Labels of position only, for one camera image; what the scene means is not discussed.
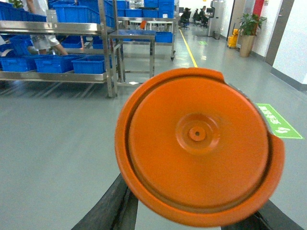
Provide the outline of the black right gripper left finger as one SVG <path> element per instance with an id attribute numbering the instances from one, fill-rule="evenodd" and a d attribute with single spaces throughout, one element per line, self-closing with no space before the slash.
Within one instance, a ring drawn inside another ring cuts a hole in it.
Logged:
<path id="1" fill-rule="evenodd" d="M 138 198 L 119 174 L 100 200 L 73 229 L 134 230 L 138 202 Z"/>

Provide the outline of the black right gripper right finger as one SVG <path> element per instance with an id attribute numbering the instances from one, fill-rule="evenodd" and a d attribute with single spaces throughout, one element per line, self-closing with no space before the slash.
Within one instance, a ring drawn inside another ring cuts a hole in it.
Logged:
<path id="1" fill-rule="evenodd" d="M 303 230 L 285 215 L 272 201 L 236 224 L 237 230 Z"/>

